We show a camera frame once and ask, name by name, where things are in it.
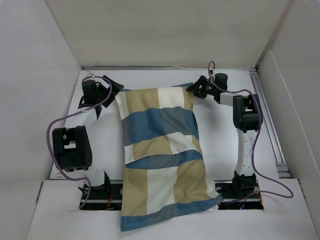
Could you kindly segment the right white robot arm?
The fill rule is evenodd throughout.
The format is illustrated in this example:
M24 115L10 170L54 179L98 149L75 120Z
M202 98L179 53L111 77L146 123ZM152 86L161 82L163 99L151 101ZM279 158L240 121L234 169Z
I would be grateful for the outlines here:
M217 73L209 78L202 75L186 90L200 99L210 95L218 104L232 108L232 121L238 136L238 154L232 184L227 190L232 199L240 201L251 197L257 184L254 155L262 114L257 94L246 89L230 91L227 81L225 73Z

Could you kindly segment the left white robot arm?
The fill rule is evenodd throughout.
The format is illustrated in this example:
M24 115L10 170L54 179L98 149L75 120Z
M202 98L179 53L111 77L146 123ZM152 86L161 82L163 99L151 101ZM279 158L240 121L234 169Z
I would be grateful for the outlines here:
M65 116L64 127L47 130L47 145L55 167L69 181L85 181L85 196L95 192L107 198L112 186L107 173L94 165L88 128L99 119L124 86L108 76L87 76L82 80L82 96L77 112Z

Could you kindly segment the plaid beige blue pillowcase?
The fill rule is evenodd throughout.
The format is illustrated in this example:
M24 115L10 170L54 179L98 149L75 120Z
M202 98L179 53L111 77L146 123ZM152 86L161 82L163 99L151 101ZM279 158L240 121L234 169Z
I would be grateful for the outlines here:
M200 213L223 197L206 176L187 84L124 89L115 98L124 146L122 232Z

